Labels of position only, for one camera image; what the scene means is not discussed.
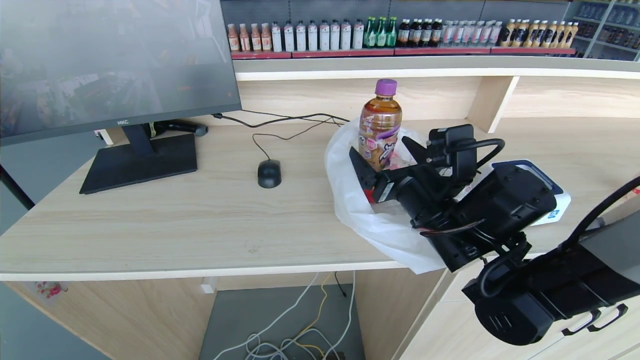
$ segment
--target iced tea bottle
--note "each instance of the iced tea bottle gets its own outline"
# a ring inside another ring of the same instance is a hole
[[[358,150],[376,171],[389,167],[400,130],[402,109],[394,100],[396,88],[395,80],[378,80],[376,97],[364,105],[360,116]]]

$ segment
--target monitor base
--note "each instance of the monitor base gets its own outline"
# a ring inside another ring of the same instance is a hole
[[[80,193],[97,193],[198,169],[193,134],[151,140],[150,143],[154,150],[151,153],[136,151],[131,144],[99,150]]]

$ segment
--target desk surface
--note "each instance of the desk surface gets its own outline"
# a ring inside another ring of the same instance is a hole
[[[462,120],[414,120],[427,133]],[[308,124],[261,132],[291,135]],[[335,125],[288,142],[261,138],[282,161],[283,182],[257,185],[264,155],[254,129],[216,126],[196,139],[198,171],[93,195],[78,190],[82,166],[0,237],[0,281],[153,279],[281,274],[401,266],[333,213],[324,148]],[[533,252],[563,241],[640,160],[634,119],[507,119],[498,160],[528,158],[572,196],[560,222],[527,230]],[[478,139],[488,136],[476,132]]]

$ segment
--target monitor stand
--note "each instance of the monitor stand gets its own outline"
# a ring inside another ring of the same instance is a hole
[[[193,134],[149,140],[143,126],[124,126],[129,144],[98,151],[80,193],[97,193],[198,169]]]

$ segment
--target plastic bag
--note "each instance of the plastic bag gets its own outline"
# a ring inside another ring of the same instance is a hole
[[[416,274],[443,268],[444,262],[429,240],[411,228],[411,218],[396,200],[382,204],[369,204],[358,182],[349,159],[351,146],[358,148],[358,120],[351,121],[335,132],[326,152],[324,167],[333,190],[335,215],[358,235],[388,257],[407,266]],[[426,138],[402,127],[398,136],[392,164],[415,164],[411,154],[402,144],[402,136],[409,136],[419,143]]]

